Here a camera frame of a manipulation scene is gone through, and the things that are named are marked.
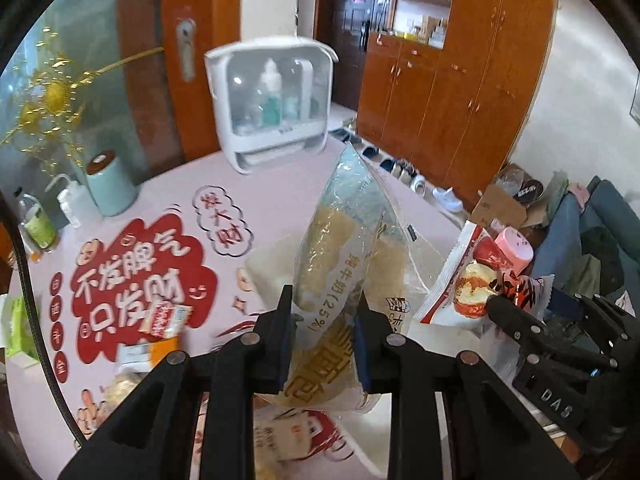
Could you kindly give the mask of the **red white snack packet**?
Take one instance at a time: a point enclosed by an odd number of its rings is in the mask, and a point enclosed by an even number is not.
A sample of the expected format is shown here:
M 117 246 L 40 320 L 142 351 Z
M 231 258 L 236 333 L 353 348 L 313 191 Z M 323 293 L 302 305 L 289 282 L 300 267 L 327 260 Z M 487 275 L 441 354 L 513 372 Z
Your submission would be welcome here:
M 494 220 L 489 229 L 465 223 L 435 285 L 414 315 L 422 324 L 457 327 L 481 335 L 489 326 L 488 300 L 501 296 L 515 307 L 540 318 L 550 302 L 553 275 L 516 275 L 495 243 L 505 228 Z

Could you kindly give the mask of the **small red white candy packet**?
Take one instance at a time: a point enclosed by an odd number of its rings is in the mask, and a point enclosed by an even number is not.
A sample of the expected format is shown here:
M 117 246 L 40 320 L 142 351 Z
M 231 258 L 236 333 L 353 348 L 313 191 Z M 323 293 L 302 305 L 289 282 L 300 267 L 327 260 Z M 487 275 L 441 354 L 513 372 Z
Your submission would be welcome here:
M 189 321 L 192 308 L 165 299 L 155 301 L 142 321 L 139 332 L 158 339 L 178 337 Z

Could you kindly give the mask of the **orange white snack bag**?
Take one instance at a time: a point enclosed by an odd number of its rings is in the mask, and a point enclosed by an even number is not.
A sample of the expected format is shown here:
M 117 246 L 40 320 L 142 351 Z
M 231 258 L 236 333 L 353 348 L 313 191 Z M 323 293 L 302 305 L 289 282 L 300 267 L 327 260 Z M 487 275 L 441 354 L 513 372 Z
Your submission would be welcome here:
M 148 374 L 169 353 L 181 349 L 180 337 L 155 342 L 120 344 L 116 352 L 116 372 Z

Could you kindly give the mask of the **milk bread bag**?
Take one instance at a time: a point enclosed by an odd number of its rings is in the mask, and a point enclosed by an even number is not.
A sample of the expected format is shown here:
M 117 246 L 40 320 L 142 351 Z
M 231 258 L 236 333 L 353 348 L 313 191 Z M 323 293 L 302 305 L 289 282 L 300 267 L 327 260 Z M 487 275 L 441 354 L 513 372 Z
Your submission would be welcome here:
M 428 294 L 412 239 L 382 178 L 346 146 L 326 182 L 294 266 L 295 342 L 288 379 L 271 401 L 281 408 L 367 413 L 355 362 L 358 304 L 408 330 Z

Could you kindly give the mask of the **beige soda cracker pack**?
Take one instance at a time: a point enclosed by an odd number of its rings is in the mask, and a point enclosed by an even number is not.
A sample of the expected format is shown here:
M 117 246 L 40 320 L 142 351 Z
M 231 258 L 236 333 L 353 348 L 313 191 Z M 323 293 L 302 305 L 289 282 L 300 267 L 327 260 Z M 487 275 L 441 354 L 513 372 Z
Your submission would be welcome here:
M 320 434 L 321 422 L 310 411 L 269 405 L 255 413 L 254 450 L 270 462 L 306 460 Z

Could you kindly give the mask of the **puffed rice snack bag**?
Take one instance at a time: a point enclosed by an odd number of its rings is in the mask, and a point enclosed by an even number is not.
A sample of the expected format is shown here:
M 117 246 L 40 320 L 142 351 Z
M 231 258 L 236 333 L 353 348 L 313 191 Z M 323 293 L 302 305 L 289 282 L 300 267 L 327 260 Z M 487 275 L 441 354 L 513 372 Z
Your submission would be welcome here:
M 118 408 L 126 397 L 137 388 L 140 382 L 142 382 L 140 374 L 131 372 L 116 374 L 103 393 L 104 401 L 111 410 Z

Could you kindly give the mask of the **cardboard box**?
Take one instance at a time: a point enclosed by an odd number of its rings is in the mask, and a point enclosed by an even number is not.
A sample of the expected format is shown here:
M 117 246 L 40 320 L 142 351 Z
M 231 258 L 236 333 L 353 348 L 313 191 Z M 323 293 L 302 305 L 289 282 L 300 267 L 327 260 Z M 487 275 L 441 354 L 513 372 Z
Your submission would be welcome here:
M 544 185 L 520 166 L 507 164 L 480 196 L 470 220 L 485 229 L 494 220 L 515 229 L 542 229 L 549 224 L 547 205 Z

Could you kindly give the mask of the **teal cylindrical canister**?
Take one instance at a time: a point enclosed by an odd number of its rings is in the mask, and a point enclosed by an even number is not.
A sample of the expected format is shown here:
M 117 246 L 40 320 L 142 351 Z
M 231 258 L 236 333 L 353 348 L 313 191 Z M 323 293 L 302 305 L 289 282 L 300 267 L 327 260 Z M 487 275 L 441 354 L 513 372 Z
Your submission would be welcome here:
M 137 199 L 138 189 L 113 150 L 103 151 L 89 160 L 86 179 L 92 198 L 104 217 L 122 214 Z

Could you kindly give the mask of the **white squeeze wash bottle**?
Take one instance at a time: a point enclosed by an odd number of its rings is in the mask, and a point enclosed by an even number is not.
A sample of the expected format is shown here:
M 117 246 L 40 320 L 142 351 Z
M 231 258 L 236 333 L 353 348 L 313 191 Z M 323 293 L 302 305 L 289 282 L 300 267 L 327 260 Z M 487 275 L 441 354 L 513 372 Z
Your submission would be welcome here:
M 86 226 L 93 226 L 102 221 L 103 216 L 94 202 L 89 189 L 78 181 L 71 179 L 67 174 L 57 174 L 46 186 L 49 192 L 55 185 L 64 182 L 63 188 L 56 200 L 62 213 L 70 222 L 70 225 L 79 230 Z

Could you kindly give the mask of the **green tissue box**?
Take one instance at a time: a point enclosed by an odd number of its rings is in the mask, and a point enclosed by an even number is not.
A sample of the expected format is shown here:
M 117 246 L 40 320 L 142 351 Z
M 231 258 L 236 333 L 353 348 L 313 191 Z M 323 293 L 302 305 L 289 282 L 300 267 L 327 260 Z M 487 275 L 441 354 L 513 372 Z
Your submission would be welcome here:
M 6 358 L 23 370 L 39 363 L 22 296 L 1 296 L 1 342 Z

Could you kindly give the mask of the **clear bottle green label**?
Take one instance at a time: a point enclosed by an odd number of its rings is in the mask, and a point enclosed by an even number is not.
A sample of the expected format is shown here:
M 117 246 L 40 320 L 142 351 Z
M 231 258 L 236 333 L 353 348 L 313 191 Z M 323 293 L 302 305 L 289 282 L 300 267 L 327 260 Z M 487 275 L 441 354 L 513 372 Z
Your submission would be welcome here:
M 21 211 L 22 225 L 40 250 L 48 252 L 58 244 L 58 230 L 40 201 L 22 188 L 14 192 L 18 209 Z

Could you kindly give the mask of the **white cosmetic organizer box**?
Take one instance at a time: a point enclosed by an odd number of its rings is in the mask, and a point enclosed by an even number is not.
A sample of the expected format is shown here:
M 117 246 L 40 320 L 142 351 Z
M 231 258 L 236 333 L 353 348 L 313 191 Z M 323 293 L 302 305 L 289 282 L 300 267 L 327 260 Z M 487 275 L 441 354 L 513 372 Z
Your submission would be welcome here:
M 240 174 L 324 149 L 336 52 L 322 42 L 269 36 L 205 53 L 221 151 Z

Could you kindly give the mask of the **glass sliding door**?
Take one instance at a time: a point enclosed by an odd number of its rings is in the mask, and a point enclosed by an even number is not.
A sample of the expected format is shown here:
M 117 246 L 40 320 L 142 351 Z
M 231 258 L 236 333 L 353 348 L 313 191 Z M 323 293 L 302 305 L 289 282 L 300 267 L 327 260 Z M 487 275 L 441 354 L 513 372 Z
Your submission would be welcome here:
M 1 192 L 47 206 L 56 174 L 111 152 L 134 183 L 219 150 L 205 53 L 240 0 L 21 0 L 1 40 Z

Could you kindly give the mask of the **wooden wall cabinet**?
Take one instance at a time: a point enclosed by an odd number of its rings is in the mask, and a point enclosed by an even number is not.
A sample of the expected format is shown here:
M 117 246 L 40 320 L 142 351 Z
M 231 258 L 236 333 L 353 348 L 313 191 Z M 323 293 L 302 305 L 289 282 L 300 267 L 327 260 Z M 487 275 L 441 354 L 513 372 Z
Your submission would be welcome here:
M 369 37 L 357 131 L 472 209 L 520 134 L 556 0 L 452 0 L 441 47 Z

